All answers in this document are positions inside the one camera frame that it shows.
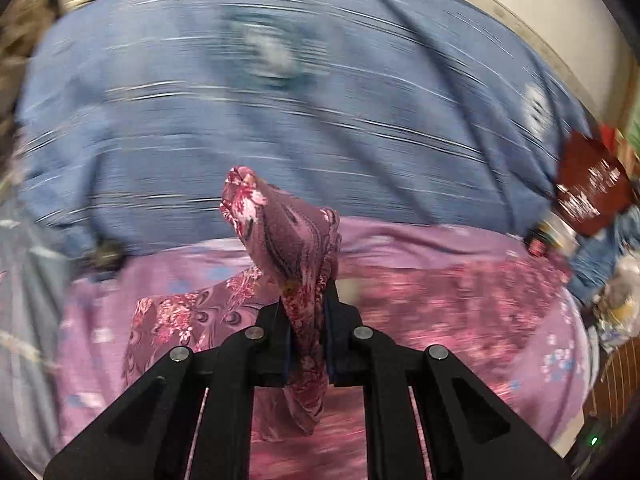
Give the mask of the pink floral paisley garment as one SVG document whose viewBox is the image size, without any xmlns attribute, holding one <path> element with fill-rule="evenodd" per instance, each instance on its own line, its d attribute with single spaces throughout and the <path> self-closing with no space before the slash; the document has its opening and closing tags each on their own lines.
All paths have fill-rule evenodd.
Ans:
<svg viewBox="0 0 640 480">
<path fill-rule="evenodd" d="M 194 352 L 220 346 L 253 325 L 262 307 L 278 302 L 291 323 L 297 353 L 286 386 L 259 393 L 253 436 L 264 441 L 309 436 L 328 388 L 320 342 L 322 300 L 337 274 L 340 217 L 245 166 L 228 172 L 220 209 L 252 264 L 214 286 L 140 299 L 122 360 L 122 382 L 132 385 L 175 346 Z"/>
</svg>

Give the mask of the purple flowered cloth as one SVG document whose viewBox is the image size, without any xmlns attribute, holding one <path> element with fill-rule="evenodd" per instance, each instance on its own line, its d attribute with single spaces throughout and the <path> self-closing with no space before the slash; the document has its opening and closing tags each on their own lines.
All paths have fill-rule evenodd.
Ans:
<svg viewBox="0 0 640 480">
<path fill-rule="evenodd" d="M 463 226 L 345 218 L 338 296 L 403 346 L 442 344 L 554 442 L 588 390 L 587 337 L 559 263 L 514 237 Z M 177 344 L 206 350 L 254 323 L 277 297 L 234 238 L 133 258 L 109 278 L 73 282 L 58 332 L 60 440 L 84 430 Z M 280 392 L 255 403 L 254 479 L 361 479 L 362 396 L 326 394 L 303 436 Z"/>
</svg>

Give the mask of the grey plaid cloth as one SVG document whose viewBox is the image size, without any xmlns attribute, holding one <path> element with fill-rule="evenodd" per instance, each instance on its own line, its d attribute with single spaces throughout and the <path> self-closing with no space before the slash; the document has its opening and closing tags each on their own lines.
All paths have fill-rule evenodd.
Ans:
<svg viewBox="0 0 640 480">
<path fill-rule="evenodd" d="M 70 263 L 13 197 L 1 204 L 1 433 L 35 471 L 58 446 L 58 324 Z"/>
</svg>

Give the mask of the small dark bottle red label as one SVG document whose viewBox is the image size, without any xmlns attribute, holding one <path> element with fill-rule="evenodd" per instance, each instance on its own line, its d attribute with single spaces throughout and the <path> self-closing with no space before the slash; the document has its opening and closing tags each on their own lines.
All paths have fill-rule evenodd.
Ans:
<svg viewBox="0 0 640 480">
<path fill-rule="evenodd" d="M 554 211 L 548 211 L 524 240 L 527 251 L 535 256 L 558 252 L 570 258 L 578 247 L 577 233 Z"/>
</svg>

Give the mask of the blue crumpled cloth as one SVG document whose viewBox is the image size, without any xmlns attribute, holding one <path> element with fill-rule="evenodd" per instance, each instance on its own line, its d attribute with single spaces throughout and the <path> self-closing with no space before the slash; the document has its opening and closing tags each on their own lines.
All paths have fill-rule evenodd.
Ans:
<svg viewBox="0 0 640 480">
<path fill-rule="evenodd" d="M 582 238 L 570 258 L 568 291 L 585 306 L 615 273 L 617 260 L 639 250 L 639 207 L 631 206 L 593 237 Z"/>
</svg>

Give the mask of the blue plaid bed sheet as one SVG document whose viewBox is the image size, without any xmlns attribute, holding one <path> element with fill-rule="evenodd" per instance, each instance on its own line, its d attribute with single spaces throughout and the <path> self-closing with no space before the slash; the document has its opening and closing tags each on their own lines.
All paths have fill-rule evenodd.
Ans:
<svg viewBox="0 0 640 480">
<path fill-rule="evenodd" d="M 230 168 L 342 216 L 524 234 L 588 116 L 463 0 L 96 0 L 29 64 L 18 195 L 67 255 L 227 237 Z"/>
</svg>

